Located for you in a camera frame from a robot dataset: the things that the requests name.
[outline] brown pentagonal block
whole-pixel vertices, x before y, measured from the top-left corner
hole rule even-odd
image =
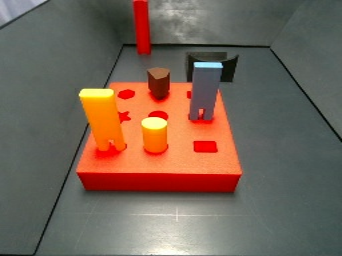
[[[170,69],[151,68],[147,70],[147,75],[151,93],[158,100],[162,100],[170,90]]]

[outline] red foam board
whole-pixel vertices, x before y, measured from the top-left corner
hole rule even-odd
[[[156,101],[147,83],[111,84],[116,95],[135,92],[116,99],[119,111],[128,111],[130,117],[122,120],[127,149],[118,152],[112,146],[100,152],[90,134],[76,169],[87,190],[234,192],[242,168],[222,96],[218,92],[214,119],[190,121],[191,86],[171,83],[167,98]],[[143,149],[140,123],[151,113],[162,113],[168,122],[168,149],[162,154]],[[216,152],[195,152],[195,141],[215,142]]]

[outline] red vertical post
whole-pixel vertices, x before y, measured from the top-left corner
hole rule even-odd
[[[134,0],[134,20],[138,54],[151,54],[147,0]]]

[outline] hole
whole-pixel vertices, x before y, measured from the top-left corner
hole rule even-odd
[[[119,112],[119,118],[120,118],[120,123],[123,123],[124,121],[130,121],[131,120],[131,117],[128,116],[130,114],[130,111],[126,111],[126,112]]]
[[[164,112],[164,111],[152,111],[150,114],[148,114],[148,117],[160,117],[163,118],[164,120],[168,119],[168,114]]]
[[[132,91],[131,89],[126,89],[118,93],[118,97],[124,100],[131,99],[134,96],[135,96],[135,91]]]
[[[218,153],[216,141],[195,140],[194,151],[196,153]]]

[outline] gray metal wall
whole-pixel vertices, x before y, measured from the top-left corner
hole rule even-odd
[[[45,1],[47,0],[0,0],[0,26]]]
[[[342,136],[342,2],[307,0],[271,49]]]
[[[303,0],[150,0],[151,39],[160,44],[270,46]],[[135,43],[130,0],[98,1],[124,43]]]
[[[49,1],[0,31],[0,254],[32,254],[122,43],[83,0]]]

